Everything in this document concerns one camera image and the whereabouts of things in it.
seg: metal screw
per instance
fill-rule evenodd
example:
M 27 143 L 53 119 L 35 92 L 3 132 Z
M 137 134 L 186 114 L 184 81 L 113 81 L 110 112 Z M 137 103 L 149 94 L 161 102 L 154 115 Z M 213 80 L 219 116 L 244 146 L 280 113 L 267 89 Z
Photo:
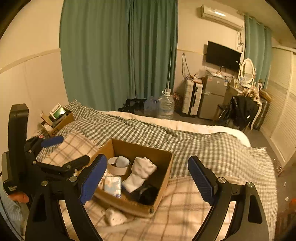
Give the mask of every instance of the metal screw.
M 43 187 L 45 187 L 47 184 L 48 184 L 48 181 L 46 181 L 46 180 L 41 182 L 41 186 L 43 186 Z
M 69 178 L 69 181 L 70 182 L 76 182 L 77 181 L 77 176 L 71 176 L 70 178 Z
M 218 178 L 218 182 L 220 182 L 220 183 L 225 183 L 225 182 L 226 182 L 226 179 L 223 178 L 223 177 L 219 177 L 219 178 Z
M 248 187 L 253 188 L 254 187 L 254 183 L 252 182 L 247 182 Z

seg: teal curtain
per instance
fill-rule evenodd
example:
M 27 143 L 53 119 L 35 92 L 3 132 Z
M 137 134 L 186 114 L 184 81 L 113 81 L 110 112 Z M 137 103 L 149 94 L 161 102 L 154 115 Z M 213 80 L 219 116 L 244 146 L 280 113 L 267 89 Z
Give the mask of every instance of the teal curtain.
M 245 16 L 246 47 L 244 58 L 250 58 L 256 68 L 255 83 L 267 87 L 268 73 L 271 64 L 271 30 L 258 24 L 255 18 Z
M 69 101 L 117 110 L 126 99 L 159 96 L 168 80 L 172 88 L 177 20 L 177 0 L 64 0 L 60 48 Z
M 130 98 L 159 97 L 168 80 L 173 89 L 177 5 L 176 0 L 131 1 L 128 42 Z

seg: suitcase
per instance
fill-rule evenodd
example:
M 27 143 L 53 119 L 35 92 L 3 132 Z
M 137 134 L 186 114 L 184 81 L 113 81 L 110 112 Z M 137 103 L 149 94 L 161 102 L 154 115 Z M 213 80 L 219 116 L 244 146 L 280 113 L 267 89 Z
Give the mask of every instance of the suitcase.
M 263 97 L 260 97 L 260 100 L 262 101 L 262 109 L 260 111 L 259 116 L 254 122 L 253 129 L 260 130 L 260 127 L 262 126 L 262 123 L 266 117 L 270 102 L 264 99 Z
M 186 80 L 182 112 L 187 115 L 196 115 L 201 94 L 202 84 Z

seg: refrigerator door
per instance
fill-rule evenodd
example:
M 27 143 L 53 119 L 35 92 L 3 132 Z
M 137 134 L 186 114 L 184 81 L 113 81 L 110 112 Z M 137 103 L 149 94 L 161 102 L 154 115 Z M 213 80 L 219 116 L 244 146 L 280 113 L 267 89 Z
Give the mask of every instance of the refrigerator door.
M 205 87 L 206 92 L 210 92 L 211 94 L 215 94 L 215 95 L 224 96 L 226 89 L 227 89 L 227 83 L 225 84 L 224 79 L 214 77 L 211 75 L 207 76 L 207 84 Z
M 198 117 L 212 120 L 214 118 L 217 105 L 222 104 L 223 99 L 224 96 L 205 93 L 198 109 Z

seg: black suitcase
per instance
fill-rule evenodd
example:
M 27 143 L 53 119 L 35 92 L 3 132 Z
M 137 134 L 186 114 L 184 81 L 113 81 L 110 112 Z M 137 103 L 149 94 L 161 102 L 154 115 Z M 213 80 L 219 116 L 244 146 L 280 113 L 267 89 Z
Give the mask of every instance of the black suitcase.
M 259 116 L 257 117 L 257 119 L 254 122 L 253 125 L 253 129 L 255 130 L 260 130 L 260 127 L 262 126 L 262 123 L 266 117 L 270 102 L 268 102 L 266 99 L 264 99 L 263 97 L 260 97 L 260 100 L 262 101 L 262 109 L 260 111 Z

